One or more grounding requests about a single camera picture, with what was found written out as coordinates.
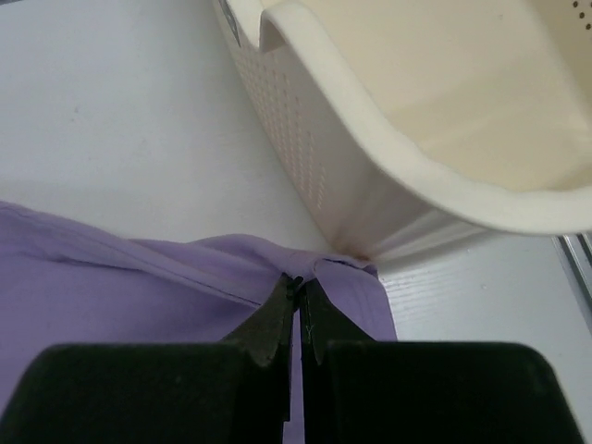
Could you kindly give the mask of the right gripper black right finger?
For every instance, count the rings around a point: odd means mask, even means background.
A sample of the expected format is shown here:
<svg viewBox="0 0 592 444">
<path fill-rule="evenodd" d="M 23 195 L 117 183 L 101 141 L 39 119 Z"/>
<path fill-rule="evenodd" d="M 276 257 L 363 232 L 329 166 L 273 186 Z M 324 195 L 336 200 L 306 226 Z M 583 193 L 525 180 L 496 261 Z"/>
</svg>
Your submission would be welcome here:
<svg viewBox="0 0 592 444">
<path fill-rule="evenodd" d="M 299 295 L 309 443 L 580 443 L 548 361 L 508 342 L 373 339 L 317 281 Z"/>
</svg>

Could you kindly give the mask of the lavender t shirt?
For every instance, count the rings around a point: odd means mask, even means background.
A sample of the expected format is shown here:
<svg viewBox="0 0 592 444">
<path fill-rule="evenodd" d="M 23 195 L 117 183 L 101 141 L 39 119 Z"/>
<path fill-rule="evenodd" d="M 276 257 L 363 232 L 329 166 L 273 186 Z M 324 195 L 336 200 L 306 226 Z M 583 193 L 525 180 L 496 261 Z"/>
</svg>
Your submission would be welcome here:
<svg viewBox="0 0 592 444">
<path fill-rule="evenodd" d="M 384 287 L 369 264 L 247 235 L 189 243 L 127 240 L 61 217 L 1 206 L 1 418 L 31 362 L 61 344 L 217 342 L 249 318 L 282 276 L 297 282 L 290 419 L 304 437 L 299 295 L 317 281 L 373 339 L 395 341 Z"/>
</svg>

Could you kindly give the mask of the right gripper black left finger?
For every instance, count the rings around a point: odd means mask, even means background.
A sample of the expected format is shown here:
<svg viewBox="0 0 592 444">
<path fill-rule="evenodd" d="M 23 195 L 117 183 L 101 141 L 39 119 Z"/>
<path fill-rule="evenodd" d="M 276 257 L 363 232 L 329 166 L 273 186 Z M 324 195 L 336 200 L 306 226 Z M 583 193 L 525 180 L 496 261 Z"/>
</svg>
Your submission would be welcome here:
<svg viewBox="0 0 592 444">
<path fill-rule="evenodd" d="M 217 342 L 61 344 L 1 418 L 5 443 L 279 443 L 290 419 L 295 279 Z"/>
</svg>

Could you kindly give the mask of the cream plastic laundry basket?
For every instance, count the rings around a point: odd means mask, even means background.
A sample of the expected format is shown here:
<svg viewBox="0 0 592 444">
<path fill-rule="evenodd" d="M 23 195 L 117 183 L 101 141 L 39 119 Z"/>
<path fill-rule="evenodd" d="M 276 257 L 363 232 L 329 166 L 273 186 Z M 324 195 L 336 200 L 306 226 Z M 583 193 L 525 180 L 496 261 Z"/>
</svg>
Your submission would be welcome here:
<svg viewBox="0 0 592 444">
<path fill-rule="evenodd" d="M 217 1 L 327 242 L 376 261 L 591 229 L 587 1 Z"/>
</svg>

